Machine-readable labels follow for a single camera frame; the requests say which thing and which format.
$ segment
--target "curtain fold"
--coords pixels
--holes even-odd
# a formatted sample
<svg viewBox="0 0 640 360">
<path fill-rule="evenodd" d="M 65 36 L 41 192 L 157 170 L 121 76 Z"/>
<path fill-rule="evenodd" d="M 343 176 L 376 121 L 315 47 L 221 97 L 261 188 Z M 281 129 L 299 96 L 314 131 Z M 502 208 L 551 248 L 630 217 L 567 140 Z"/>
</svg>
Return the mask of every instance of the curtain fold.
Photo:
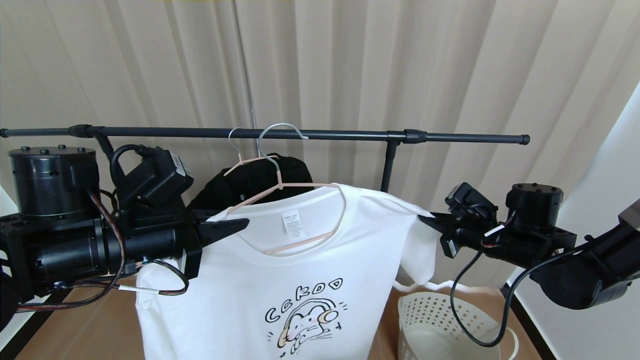
<svg viewBox="0 0 640 360">
<path fill-rule="evenodd" d="M 513 183 L 550 183 L 568 196 L 640 81 L 636 0 L 2 2 L 0 26 L 2 127 L 249 128 L 253 111 L 258 128 L 527 133 L 527 146 L 397 151 L 390 193 L 446 211 L 446 194 L 467 181 L 502 218 Z M 112 141 L 182 156 L 196 176 L 186 200 L 236 162 L 226 140 Z M 70 137 L 0 142 L 9 193 L 8 150 L 97 146 Z M 255 142 L 236 142 L 255 155 Z M 263 146 L 303 159 L 316 181 L 380 185 L 383 143 Z M 434 281 L 452 279 L 471 256 L 439 254 Z M 482 259 L 463 283 L 499 287 L 512 269 Z"/>
</svg>

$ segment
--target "wooden floor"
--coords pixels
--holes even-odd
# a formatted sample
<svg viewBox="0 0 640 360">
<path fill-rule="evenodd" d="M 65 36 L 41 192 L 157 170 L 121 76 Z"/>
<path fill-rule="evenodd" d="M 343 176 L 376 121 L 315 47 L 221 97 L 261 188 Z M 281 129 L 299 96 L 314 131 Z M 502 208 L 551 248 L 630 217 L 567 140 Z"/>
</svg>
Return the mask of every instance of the wooden floor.
<svg viewBox="0 0 640 360">
<path fill-rule="evenodd" d="M 96 292 L 80 288 L 72 291 L 67 300 L 82 300 Z M 481 308 L 494 319 L 500 319 L 504 298 L 498 290 L 471 288 L 456 292 L 462 300 Z M 397 351 L 397 300 L 401 296 L 393 290 L 373 341 L 369 360 L 393 360 Z M 49 317 L 18 360 L 76 360 L 76 359 L 144 359 L 138 317 L 134 307 L 135 294 L 111 291 L 105 299 L 92 305 L 57 311 Z M 509 326 L 518 334 L 518 360 L 540 360 L 540 356 L 526 336 L 518 320 L 509 317 Z M 509 336 L 500 344 L 503 354 L 510 354 L 513 341 Z"/>
</svg>

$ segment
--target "pink hanger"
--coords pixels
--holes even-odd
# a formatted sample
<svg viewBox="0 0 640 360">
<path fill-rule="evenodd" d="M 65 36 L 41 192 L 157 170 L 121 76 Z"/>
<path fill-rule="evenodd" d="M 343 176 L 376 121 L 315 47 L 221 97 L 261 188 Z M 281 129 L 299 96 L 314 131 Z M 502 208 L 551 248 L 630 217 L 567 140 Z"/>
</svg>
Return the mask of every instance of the pink hanger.
<svg viewBox="0 0 640 360">
<path fill-rule="evenodd" d="M 262 140 L 262 138 L 267 133 L 267 131 L 273 129 L 276 126 L 289 126 L 289 127 L 293 128 L 298 133 L 298 135 L 300 135 L 301 139 L 309 139 L 308 136 L 302 135 L 300 130 L 297 127 L 295 127 L 295 126 L 293 126 L 291 124 L 288 124 L 286 122 L 280 122 L 280 123 L 277 123 L 277 124 L 273 124 L 273 125 L 267 127 L 265 130 L 263 130 L 263 132 L 260 134 L 260 136 L 258 136 L 258 153 L 262 157 L 265 157 L 265 155 L 264 155 L 264 151 L 262 151 L 262 146 L 260 145 L 260 140 Z M 239 208 L 242 208 L 245 205 L 253 204 L 254 202 L 262 199 L 263 197 L 269 195 L 270 193 L 273 193 L 276 190 L 282 190 L 282 188 L 285 188 L 285 187 L 328 186 L 328 187 L 331 187 L 331 188 L 338 188 L 338 185 L 336 185 L 336 184 L 326 184 L 326 183 L 283 183 L 282 182 L 282 174 L 280 173 L 280 166 L 278 165 L 278 163 L 275 160 L 270 159 L 268 157 L 265 157 L 265 158 L 275 165 L 275 167 L 276 167 L 276 176 L 278 177 L 278 184 L 272 186 L 271 188 L 268 188 L 267 190 L 264 190 L 263 192 L 255 195 L 253 197 L 250 197 L 249 199 L 246 199 L 245 201 L 242 201 L 240 204 L 234 206 L 233 208 L 230 208 L 227 211 L 227 214 L 230 214 L 230 213 L 234 212 L 235 210 L 238 210 Z M 311 243 L 313 241 L 329 237 L 329 236 L 333 235 L 334 233 L 335 233 L 335 231 L 331 231 L 329 233 L 322 234 L 320 236 L 316 236 L 316 237 L 308 239 L 308 240 L 299 241 L 297 243 L 285 245 L 283 247 L 267 250 L 264 253 L 265 254 L 272 254 L 274 252 L 279 252 L 279 251 L 283 251 L 283 250 L 287 250 L 287 249 L 292 249 L 292 248 L 298 247 L 300 245 L 308 244 L 308 243 Z"/>
<path fill-rule="evenodd" d="M 229 144 L 230 144 L 231 146 L 233 146 L 233 148 L 238 152 L 238 163 L 237 163 L 237 164 L 235 164 L 235 165 L 234 165 L 232 168 L 230 168 L 229 170 L 227 170 L 227 172 L 225 172 L 225 173 L 224 173 L 224 176 L 229 175 L 229 174 L 231 173 L 231 171 L 235 170 L 237 167 L 239 167 L 239 166 L 241 166 L 241 165 L 244 165 L 244 164 L 250 163 L 250 162 L 255 161 L 255 160 L 260 160 L 260 159 L 262 159 L 262 157 L 258 157 L 258 158 L 248 159 L 248 160 L 242 160 L 242 155 L 240 154 L 240 149 L 238 149 L 238 148 L 237 148 L 237 147 L 236 147 L 236 146 L 231 142 L 231 134 L 232 134 L 235 130 L 237 130 L 237 129 L 242 129 L 242 128 L 241 128 L 241 127 L 234 127 L 233 129 L 231 129 L 231 131 L 229 131 L 228 139 L 229 139 Z M 277 155 L 269 155 L 269 157 L 270 157 L 270 158 L 276 158 L 276 159 L 278 158 L 278 156 L 277 156 Z"/>
</svg>

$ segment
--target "black garment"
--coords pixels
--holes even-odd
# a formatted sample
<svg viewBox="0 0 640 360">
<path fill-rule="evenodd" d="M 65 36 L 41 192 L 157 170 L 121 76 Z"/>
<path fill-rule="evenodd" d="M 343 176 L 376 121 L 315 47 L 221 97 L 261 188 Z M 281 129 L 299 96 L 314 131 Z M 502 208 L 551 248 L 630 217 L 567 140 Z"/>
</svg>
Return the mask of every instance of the black garment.
<svg viewBox="0 0 640 360">
<path fill-rule="evenodd" d="M 283 183 L 313 183 L 306 164 L 301 160 L 276 153 L 269 155 L 278 156 L 273 159 L 280 166 Z M 276 167 L 266 159 L 241 165 L 225 176 L 225 172 L 229 169 L 223 169 L 211 179 L 195 199 L 189 203 L 187 209 L 206 209 L 219 213 L 278 184 Z M 282 190 L 275 190 L 255 203 L 282 200 L 313 189 L 313 187 L 285 187 Z"/>
</svg>

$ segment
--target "laundry basket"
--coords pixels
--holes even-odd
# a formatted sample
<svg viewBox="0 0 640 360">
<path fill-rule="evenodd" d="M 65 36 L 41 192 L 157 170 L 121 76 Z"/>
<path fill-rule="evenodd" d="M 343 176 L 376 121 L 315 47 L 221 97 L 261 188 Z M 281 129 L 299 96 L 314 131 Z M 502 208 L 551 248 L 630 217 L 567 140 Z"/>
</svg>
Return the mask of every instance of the laundry basket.
<svg viewBox="0 0 640 360">
<path fill-rule="evenodd" d="M 401 297 L 398 312 L 399 360 L 500 360 L 498 346 L 486 348 L 475 344 L 460 329 L 448 295 L 420 292 Z M 456 312 L 476 338 L 491 341 L 498 333 L 499 324 L 468 302 L 456 300 Z M 518 354 L 518 337 L 508 330 L 515 344 L 508 359 L 513 360 Z"/>
</svg>

